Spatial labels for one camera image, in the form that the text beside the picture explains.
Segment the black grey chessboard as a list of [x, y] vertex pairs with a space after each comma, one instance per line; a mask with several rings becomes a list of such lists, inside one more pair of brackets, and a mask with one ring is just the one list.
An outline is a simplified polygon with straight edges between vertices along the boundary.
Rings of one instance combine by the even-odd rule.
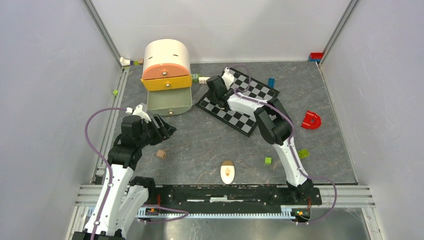
[[[237, 69], [231, 67], [228, 72], [234, 76], [234, 81], [231, 87], [235, 89], [248, 88], [248, 90], [243, 93], [248, 97], [270, 100], [277, 97], [280, 93], [278, 90], [269, 87], [255, 78], [249, 77], [247, 74]], [[211, 103], [211, 101], [207, 98], [207, 94], [204, 94], [200, 98], [200, 100], [196, 103], [196, 106], [248, 137], [252, 135], [257, 126], [253, 116], [239, 111], [221, 109], [217, 104]]]

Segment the grey green bottom drawer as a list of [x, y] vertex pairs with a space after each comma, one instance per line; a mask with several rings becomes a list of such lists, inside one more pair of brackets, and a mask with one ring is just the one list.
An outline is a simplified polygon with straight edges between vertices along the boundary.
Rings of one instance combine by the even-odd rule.
[[193, 106], [190, 87], [149, 91], [147, 109], [160, 116], [175, 116], [189, 111]]

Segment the yellow drawer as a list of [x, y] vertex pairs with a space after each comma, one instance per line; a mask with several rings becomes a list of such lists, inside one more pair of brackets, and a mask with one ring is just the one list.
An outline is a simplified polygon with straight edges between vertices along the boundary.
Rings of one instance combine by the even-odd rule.
[[190, 88], [193, 80], [190, 75], [156, 78], [156, 79], [141, 79], [144, 87], [149, 92], [165, 91], [181, 88]]

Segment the small green cube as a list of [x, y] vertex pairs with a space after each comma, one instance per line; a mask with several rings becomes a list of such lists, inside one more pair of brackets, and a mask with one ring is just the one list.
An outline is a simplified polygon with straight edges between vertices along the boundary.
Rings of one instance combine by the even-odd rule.
[[264, 163], [265, 163], [266, 165], [271, 165], [271, 164], [272, 164], [272, 158], [271, 158], [271, 157], [266, 157], [266, 158], [264, 159]]

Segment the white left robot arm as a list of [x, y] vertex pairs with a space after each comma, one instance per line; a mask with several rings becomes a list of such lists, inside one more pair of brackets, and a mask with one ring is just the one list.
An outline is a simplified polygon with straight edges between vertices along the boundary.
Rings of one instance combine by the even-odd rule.
[[134, 177], [142, 150], [169, 139], [177, 130], [159, 115], [151, 118], [129, 115], [123, 118], [106, 161], [105, 180], [94, 211], [74, 240], [124, 240], [137, 212], [157, 198], [151, 177]]

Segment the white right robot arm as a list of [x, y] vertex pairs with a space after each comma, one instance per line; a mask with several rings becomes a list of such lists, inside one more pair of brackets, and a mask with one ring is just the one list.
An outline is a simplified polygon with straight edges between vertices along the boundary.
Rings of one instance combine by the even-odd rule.
[[230, 80], [225, 76], [215, 75], [205, 82], [211, 103], [254, 117], [262, 138], [275, 149], [283, 165], [289, 199], [295, 204], [306, 201], [314, 185], [300, 162], [294, 142], [294, 124], [281, 102], [275, 97], [264, 100], [247, 96], [230, 87]]

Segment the white lego brick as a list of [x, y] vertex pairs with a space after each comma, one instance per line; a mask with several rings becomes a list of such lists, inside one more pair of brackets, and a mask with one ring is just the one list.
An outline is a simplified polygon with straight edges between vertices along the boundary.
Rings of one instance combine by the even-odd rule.
[[210, 76], [199, 76], [197, 81], [199, 84], [206, 84], [207, 80], [210, 79]]

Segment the small wooden cube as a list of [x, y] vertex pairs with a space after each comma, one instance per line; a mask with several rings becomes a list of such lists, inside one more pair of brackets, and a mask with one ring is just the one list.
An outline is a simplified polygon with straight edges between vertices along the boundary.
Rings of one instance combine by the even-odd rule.
[[161, 158], [161, 159], [164, 159], [166, 157], [166, 155], [167, 155], [167, 153], [164, 150], [161, 150], [161, 149], [159, 149], [156, 153], [156, 156]]

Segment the green toy block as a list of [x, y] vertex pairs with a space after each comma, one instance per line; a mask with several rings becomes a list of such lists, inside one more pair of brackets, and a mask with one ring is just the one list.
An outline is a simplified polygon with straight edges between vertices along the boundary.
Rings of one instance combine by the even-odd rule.
[[194, 82], [198, 82], [198, 81], [199, 81], [199, 77], [200, 77], [200, 75], [199, 75], [199, 74], [197, 74], [197, 73], [194, 73], [194, 74], [192, 74], [192, 75], [191, 75], [191, 77], [192, 77], [192, 80], [193, 80]]

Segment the blue lego brick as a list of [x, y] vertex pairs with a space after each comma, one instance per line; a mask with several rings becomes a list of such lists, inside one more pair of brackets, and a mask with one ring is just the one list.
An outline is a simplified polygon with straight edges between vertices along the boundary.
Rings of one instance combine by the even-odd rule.
[[269, 88], [274, 88], [275, 87], [275, 79], [274, 78], [268, 78], [267, 86]]

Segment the white round drawer organizer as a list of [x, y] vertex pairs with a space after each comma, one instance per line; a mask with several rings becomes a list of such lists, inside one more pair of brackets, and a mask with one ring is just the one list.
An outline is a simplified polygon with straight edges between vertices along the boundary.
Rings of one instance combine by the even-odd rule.
[[143, 71], [156, 64], [178, 64], [190, 70], [188, 48], [175, 39], [159, 39], [147, 45], [144, 52]]

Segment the red letter D toy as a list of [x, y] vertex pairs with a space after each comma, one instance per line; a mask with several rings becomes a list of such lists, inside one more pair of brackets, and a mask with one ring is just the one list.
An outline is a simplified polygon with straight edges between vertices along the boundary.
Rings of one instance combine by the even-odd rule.
[[307, 110], [301, 123], [301, 127], [307, 130], [315, 130], [318, 129], [321, 124], [321, 117], [315, 112]]

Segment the red blue bricks corner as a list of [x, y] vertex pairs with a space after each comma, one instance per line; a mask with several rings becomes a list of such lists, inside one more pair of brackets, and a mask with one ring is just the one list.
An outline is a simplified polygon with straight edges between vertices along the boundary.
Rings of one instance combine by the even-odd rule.
[[323, 56], [323, 52], [311, 52], [308, 56], [308, 61], [320, 63], [323, 59]]

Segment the green lego brick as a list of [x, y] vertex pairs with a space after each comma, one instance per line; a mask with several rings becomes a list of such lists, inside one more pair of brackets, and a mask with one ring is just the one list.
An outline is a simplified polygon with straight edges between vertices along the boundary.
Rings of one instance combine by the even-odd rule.
[[307, 150], [307, 149], [299, 150], [299, 151], [297, 152], [297, 154], [298, 154], [298, 156], [299, 156], [299, 158], [300, 158], [300, 159], [304, 159], [304, 158], [307, 158], [307, 157], [309, 157], [309, 156], [310, 156], [310, 153], [308, 152], [308, 150]]

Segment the black mounting rail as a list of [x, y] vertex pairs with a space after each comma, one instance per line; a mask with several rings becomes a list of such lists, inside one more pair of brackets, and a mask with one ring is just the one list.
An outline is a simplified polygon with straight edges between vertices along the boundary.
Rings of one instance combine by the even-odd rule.
[[301, 196], [278, 184], [171, 185], [149, 192], [148, 205], [187, 211], [190, 214], [276, 214], [282, 207], [305, 208], [323, 203], [320, 190]]

